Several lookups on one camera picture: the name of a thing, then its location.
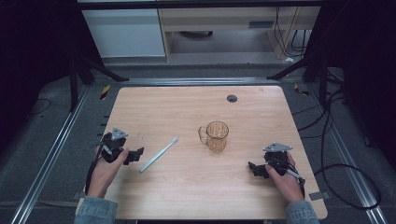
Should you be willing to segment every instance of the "glass mug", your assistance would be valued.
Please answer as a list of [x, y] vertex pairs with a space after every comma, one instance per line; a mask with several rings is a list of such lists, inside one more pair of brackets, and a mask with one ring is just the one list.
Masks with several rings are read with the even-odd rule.
[[206, 144], [210, 150], [221, 152], [225, 148], [228, 131], [227, 124], [221, 121], [213, 121], [206, 127], [201, 126], [198, 134], [201, 142]]

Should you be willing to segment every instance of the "sleeve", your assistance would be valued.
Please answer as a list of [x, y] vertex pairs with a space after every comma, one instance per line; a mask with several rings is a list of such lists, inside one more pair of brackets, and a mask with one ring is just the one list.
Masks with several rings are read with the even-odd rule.
[[109, 200], [86, 196], [74, 223], [114, 223], [118, 206]]
[[288, 224], [319, 224], [314, 208], [306, 201], [289, 204], [286, 216]]

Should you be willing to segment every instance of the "wooden tabletop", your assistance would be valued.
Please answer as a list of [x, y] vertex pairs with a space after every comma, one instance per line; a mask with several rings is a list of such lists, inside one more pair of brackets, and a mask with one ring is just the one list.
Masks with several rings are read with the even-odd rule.
[[[237, 97], [235, 103], [227, 96]], [[229, 129], [226, 148], [215, 153], [198, 129], [220, 120]], [[305, 192], [318, 185], [283, 91], [278, 86], [142, 87], [120, 90], [106, 132], [118, 127], [125, 146], [145, 147], [140, 161], [121, 166], [106, 198], [119, 204], [119, 219], [278, 219], [285, 202], [271, 179], [254, 176], [248, 161], [264, 164], [273, 142], [293, 147]], [[139, 169], [177, 136], [144, 173]], [[319, 218], [322, 200], [311, 202]]]

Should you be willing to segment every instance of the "mug handle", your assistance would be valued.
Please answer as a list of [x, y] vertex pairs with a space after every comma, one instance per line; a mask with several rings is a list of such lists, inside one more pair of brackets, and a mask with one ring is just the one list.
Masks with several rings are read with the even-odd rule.
[[199, 138], [201, 139], [201, 142], [207, 144], [207, 134], [206, 134], [205, 126], [199, 127], [198, 134], [199, 134]]

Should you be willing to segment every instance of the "toothbrush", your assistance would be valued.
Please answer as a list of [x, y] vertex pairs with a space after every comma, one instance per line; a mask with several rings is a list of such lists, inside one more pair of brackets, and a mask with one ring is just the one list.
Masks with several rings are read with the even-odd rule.
[[168, 148], [169, 148], [170, 146], [172, 146], [174, 143], [176, 143], [177, 140], [178, 140], [177, 137], [174, 137], [174, 139], [172, 139], [172, 142], [171, 142], [168, 146], [166, 146], [165, 148], [163, 148], [163, 150], [161, 150], [159, 153], [157, 153], [157, 155], [155, 155], [153, 158], [151, 158], [151, 160], [149, 160], [142, 168], [140, 168], [140, 173], [143, 173], [147, 168], [149, 168], [149, 166], [150, 166], [152, 163], [154, 163], [156, 160], [158, 160], [158, 158], [160, 158], [161, 155], [162, 155], [163, 153], [165, 153], [165, 151], [168, 150]]

